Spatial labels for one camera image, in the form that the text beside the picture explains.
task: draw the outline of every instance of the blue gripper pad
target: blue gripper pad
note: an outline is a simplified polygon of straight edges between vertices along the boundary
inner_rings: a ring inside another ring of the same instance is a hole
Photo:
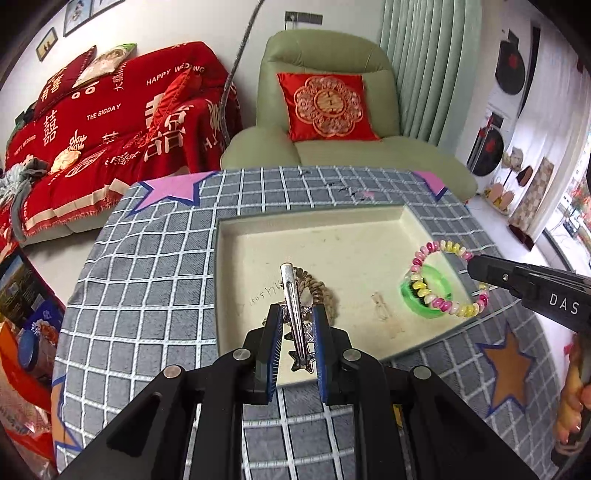
[[[316,357],[316,375],[318,377],[318,391],[322,403],[328,400],[327,372],[324,362],[324,347],[322,345],[322,335],[320,334],[321,314],[317,307],[312,310],[312,322],[314,326],[314,356]]]
[[[273,394],[277,389],[277,375],[279,374],[279,358],[281,356],[281,337],[283,334],[283,309],[278,309],[277,325],[273,334],[269,358],[267,361],[267,400],[273,399]]]

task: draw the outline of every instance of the green curtain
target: green curtain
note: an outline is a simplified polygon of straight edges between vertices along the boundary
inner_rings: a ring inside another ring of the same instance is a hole
[[[481,0],[385,0],[380,46],[392,61],[407,137],[454,154],[478,66]]]

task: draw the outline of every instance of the pink and yellow bead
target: pink and yellow bead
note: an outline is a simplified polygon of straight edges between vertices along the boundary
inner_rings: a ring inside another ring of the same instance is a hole
[[[474,256],[471,252],[467,251],[465,247],[462,247],[458,243],[453,243],[452,241],[433,241],[422,246],[419,251],[415,252],[413,263],[410,267],[410,279],[413,282],[413,289],[417,291],[417,296],[423,299],[425,305],[431,306],[433,309],[439,309],[442,312],[447,312],[449,315],[470,318],[482,312],[488,304],[488,287],[485,284],[479,284],[479,297],[477,301],[472,304],[463,305],[456,301],[445,300],[438,297],[427,288],[427,284],[424,282],[423,276],[421,275],[421,269],[426,258],[430,254],[439,251],[455,254],[466,261]]]

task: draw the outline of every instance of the orange star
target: orange star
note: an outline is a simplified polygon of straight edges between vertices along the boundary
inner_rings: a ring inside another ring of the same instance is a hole
[[[488,414],[490,416],[507,400],[512,400],[525,413],[527,397],[525,379],[530,374],[535,358],[519,350],[517,337],[509,324],[505,328],[505,342],[500,345],[476,344],[495,371],[495,386]]]
[[[65,386],[65,375],[55,380],[51,385],[51,432],[53,434],[53,444],[54,447],[60,446],[81,452],[82,447],[61,419]]]

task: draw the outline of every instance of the picture frame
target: picture frame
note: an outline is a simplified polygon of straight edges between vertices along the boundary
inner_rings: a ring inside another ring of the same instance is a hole
[[[70,0],[66,5],[64,18],[64,37],[80,28],[91,19],[90,8],[92,0]]]
[[[90,16],[94,18],[95,16],[101,14],[102,12],[108,10],[115,5],[119,5],[123,3],[125,0],[92,0],[92,7],[90,9]]]
[[[47,57],[47,54],[53,48],[53,45],[55,45],[56,42],[57,42],[56,29],[54,27],[51,27],[49,32],[47,32],[45,37],[43,37],[43,39],[41,40],[41,43],[35,49],[35,51],[37,52],[37,58],[39,59],[39,61],[43,61],[45,59],[45,57]]]

